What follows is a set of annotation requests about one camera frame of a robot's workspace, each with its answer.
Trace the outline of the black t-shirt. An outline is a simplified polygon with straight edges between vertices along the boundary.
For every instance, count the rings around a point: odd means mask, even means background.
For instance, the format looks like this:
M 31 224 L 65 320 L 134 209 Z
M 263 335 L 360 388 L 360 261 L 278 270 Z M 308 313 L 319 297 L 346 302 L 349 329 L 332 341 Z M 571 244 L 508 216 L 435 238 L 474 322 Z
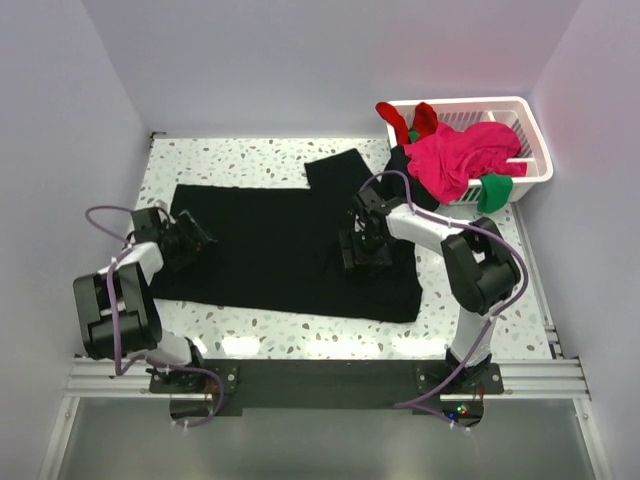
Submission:
M 215 239 L 186 268 L 153 278 L 157 299 L 412 323 L 422 300 L 414 246 L 391 245 L 392 265 L 347 273 L 339 232 L 372 173 L 351 149 L 305 166 L 306 189 L 179 185 L 188 211 Z

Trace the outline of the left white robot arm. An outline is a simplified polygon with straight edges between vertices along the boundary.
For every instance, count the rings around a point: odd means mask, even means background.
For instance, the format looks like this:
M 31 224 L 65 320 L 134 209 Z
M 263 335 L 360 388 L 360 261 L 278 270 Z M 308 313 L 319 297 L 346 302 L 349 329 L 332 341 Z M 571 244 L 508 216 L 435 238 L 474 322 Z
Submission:
M 214 240 L 186 210 L 173 216 L 159 206 L 97 205 L 85 219 L 122 244 L 105 268 L 73 282 L 86 354 L 111 360 L 116 377 L 143 362 L 161 385 L 185 392 L 214 386 L 196 344 L 163 328 L 151 288 L 157 274 L 194 265 Z

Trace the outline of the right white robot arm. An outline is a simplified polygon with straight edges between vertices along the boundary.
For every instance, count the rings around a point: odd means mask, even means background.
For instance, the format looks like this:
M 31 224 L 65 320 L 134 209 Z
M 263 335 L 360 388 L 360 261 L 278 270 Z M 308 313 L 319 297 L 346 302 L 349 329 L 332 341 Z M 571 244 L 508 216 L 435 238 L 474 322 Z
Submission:
M 469 392 L 491 362 L 494 318 L 509 304 L 517 285 L 524 286 L 525 266 L 487 217 L 477 221 L 451 219 L 414 206 L 407 200 L 383 200 L 360 193 L 351 202 L 354 225 L 339 233 L 344 269 L 388 272 L 391 245 L 411 242 L 441 256 L 449 287 L 459 305 L 456 333 L 446 350 L 438 382 L 423 395 L 446 387 Z

